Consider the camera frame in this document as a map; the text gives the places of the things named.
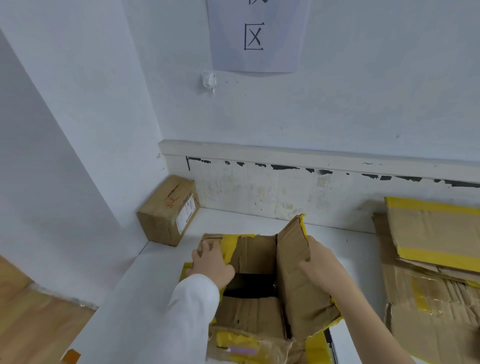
white table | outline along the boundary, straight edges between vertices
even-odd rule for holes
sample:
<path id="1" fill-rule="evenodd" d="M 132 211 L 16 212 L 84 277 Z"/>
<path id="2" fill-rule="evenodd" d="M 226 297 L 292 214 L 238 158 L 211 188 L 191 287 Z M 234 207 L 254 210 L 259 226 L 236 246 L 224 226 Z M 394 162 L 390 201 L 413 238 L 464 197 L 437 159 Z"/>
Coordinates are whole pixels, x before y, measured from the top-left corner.
<path id="1" fill-rule="evenodd" d="M 192 249 L 203 233 L 274 235 L 286 224 L 273 218 L 202 208 L 177 247 L 150 242 L 70 346 L 81 354 L 78 364 L 134 362 L 168 305 L 183 263 L 191 260 Z M 383 317 L 386 298 L 375 235 L 316 225 L 306 228 L 309 235 L 333 250 Z M 345 322 L 330 331 L 340 364 L 360 364 Z"/>

peeling paint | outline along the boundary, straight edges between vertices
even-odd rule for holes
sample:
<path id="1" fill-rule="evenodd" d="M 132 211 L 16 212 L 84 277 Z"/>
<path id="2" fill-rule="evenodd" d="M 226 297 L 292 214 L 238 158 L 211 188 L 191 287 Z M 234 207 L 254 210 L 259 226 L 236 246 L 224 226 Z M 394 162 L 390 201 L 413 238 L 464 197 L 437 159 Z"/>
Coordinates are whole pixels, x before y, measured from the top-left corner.
<path id="1" fill-rule="evenodd" d="M 197 158 L 197 157 L 187 157 L 187 160 L 189 160 L 189 159 L 190 159 L 190 160 L 199 160 L 199 161 L 201 161 L 201 162 L 203 162 L 203 163 L 211 163 L 211 161 L 209 161 L 209 160 L 201 159 L 201 158 Z"/>
<path id="2" fill-rule="evenodd" d="M 461 182 L 461 181 L 445 180 L 445 184 L 450 184 L 450 185 L 452 185 L 452 187 L 473 187 L 473 188 L 480 188 L 480 183 L 470 183 L 470 182 Z"/>
<path id="3" fill-rule="evenodd" d="M 374 180 L 378 178 L 378 174 L 364 174 L 364 173 L 362 173 L 361 175 L 365 176 L 365 177 L 372 178 Z"/>
<path id="4" fill-rule="evenodd" d="M 299 170 L 300 169 L 298 167 L 280 166 L 278 164 L 272 164 L 271 166 L 272 166 L 273 170 Z"/>
<path id="5" fill-rule="evenodd" d="M 409 177 L 409 176 L 395 176 L 397 178 L 401 178 L 403 180 L 406 180 L 406 181 L 415 181 L 415 182 L 420 182 L 421 181 L 421 177 Z"/>

bare forearm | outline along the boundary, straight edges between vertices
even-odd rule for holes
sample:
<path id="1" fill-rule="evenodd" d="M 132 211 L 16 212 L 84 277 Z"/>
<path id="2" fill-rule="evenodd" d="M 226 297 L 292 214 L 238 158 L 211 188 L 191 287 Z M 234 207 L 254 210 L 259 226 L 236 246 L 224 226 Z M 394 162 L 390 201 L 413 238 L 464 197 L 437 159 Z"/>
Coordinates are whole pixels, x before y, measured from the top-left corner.
<path id="1" fill-rule="evenodd" d="M 415 364 L 350 277 L 335 299 L 363 364 Z"/>

white sleeve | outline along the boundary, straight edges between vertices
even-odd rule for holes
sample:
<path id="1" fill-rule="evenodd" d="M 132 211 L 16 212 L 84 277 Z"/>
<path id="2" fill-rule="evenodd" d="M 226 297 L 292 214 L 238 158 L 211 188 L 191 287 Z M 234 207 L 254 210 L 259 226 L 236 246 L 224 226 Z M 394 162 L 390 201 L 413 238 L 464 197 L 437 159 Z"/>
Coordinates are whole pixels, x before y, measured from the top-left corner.
<path id="1" fill-rule="evenodd" d="M 219 300 L 217 286 L 202 274 L 180 282 L 173 291 L 161 326 L 137 364 L 204 364 L 208 325 Z"/>

hand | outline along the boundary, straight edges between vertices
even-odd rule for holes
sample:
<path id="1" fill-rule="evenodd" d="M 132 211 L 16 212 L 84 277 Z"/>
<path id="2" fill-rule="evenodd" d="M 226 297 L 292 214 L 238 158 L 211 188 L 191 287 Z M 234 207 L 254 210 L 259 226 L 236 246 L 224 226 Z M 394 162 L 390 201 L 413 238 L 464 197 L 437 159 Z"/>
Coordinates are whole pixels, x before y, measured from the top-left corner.
<path id="1" fill-rule="evenodd" d="M 210 278 L 219 290 L 226 287 L 233 279 L 235 269 L 223 261 L 220 244 L 215 241 L 210 250 L 210 246 L 204 240 L 202 241 L 202 248 L 202 256 L 198 254 L 198 249 L 192 251 L 193 266 L 187 270 L 187 276 L 203 274 Z"/>
<path id="2" fill-rule="evenodd" d="M 338 261 L 331 249 L 313 237 L 308 237 L 310 262 L 300 262 L 300 269 L 310 281 L 335 299 L 353 283 L 348 272 Z"/>

